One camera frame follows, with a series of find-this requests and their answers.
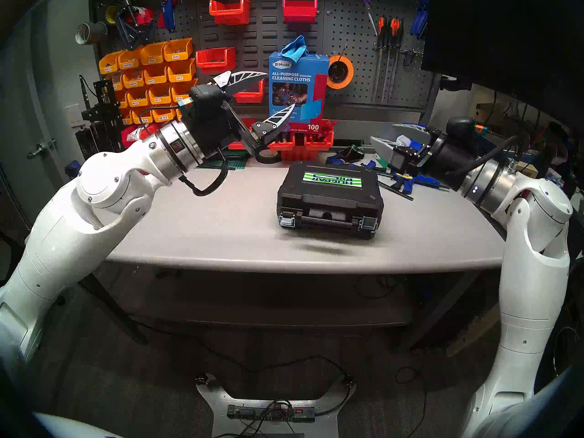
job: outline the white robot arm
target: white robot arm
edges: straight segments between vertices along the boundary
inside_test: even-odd
[[[179,103],[182,122],[171,122],[121,153],[90,157],[79,176],[63,186],[42,209],[26,250],[0,289],[0,345],[17,347],[30,358],[43,318],[57,295],[94,271],[148,213],[156,190],[169,186],[221,148],[240,141],[252,154],[264,149],[286,124],[294,105],[254,124],[250,132],[226,99],[267,76],[262,72],[225,72],[208,85],[193,87]],[[194,135],[189,129],[196,128]],[[227,175],[227,164],[204,196]],[[103,225],[94,208],[117,214]]]
[[[492,433],[496,413],[534,395],[537,369],[566,293],[570,264],[566,237],[572,214],[569,199],[553,182],[516,172],[515,160],[489,159],[517,141],[476,159],[474,125],[473,119],[454,118],[446,134],[394,125],[397,134],[417,141],[431,134],[430,144],[418,152],[374,141],[394,169],[417,170],[440,180],[507,230],[499,285],[501,340],[487,380],[467,407],[463,438],[485,436],[488,429]]]

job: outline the pegboard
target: pegboard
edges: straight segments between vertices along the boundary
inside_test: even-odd
[[[237,0],[220,0],[237,2]],[[326,102],[335,105],[354,103],[375,107],[424,111],[428,104],[433,74],[422,71],[420,55],[409,66],[404,65],[404,53],[399,53],[395,80],[389,97],[390,80],[395,50],[383,51],[378,79],[377,97],[373,98],[375,69],[378,51],[374,49],[375,34],[362,0],[318,0],[318,15],[314,24],[283,22],[282,0],[250,0],[250,17],[247,25],[217,25],[209,15],[209,0],[182,0],[175,9],[176,32],[155,29],[154,42],[192,37],[194,50],[216,47],[236,48],[237,70],[267,72],[269,57],[297,36],[304,35],[310,52],[329,56],[343,52],[355,69],[353,80],[343,89],[327,88]],[[138,0],[137,6],[151,7],[159,13],[160,0]],[[371,15],[377,23],[380,15],[404,20],[402,50],[423,51],[424,42],[409,35],[416,15],[417,0],[373,0]],[[104,53],[123,49],[121,41],[114,39],[102,46]],[[386,97],[382,100],[386,67]],[[210,76],[197,70],[200,83],[209,82]],[[267,104],[267,82],[262,104]]]

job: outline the green label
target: green label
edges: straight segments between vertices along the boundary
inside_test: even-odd
[[[332,185],[356,186],[361,188],[361,179],[358,177],[333,176],[331,174],[323,174],[320,172],[305,172],[303,180],[306,182],[330,183]]]

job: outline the table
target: table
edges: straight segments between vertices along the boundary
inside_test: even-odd
[[[186,176],[205,188],[217,173],[195,169]],[[423,273],[501,265],[504,241],[474,205],[458,193],[417,185],[414,201],[381,190],[383,217],[369,241],[282,228],[276,196],[286,173],[286,165],[231,171],[206,197],[178,181],[160,188],[150,212],[107,260],[271,273]]]

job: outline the orange tape roll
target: orange tape roll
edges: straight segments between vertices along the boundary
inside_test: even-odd
[[[329,72],[326,85],[332,89],[343,89],[346,85],[351,83],[353,79],[353,63],[349,61],[347,56],[340,55],[331,56],[329,59]]]

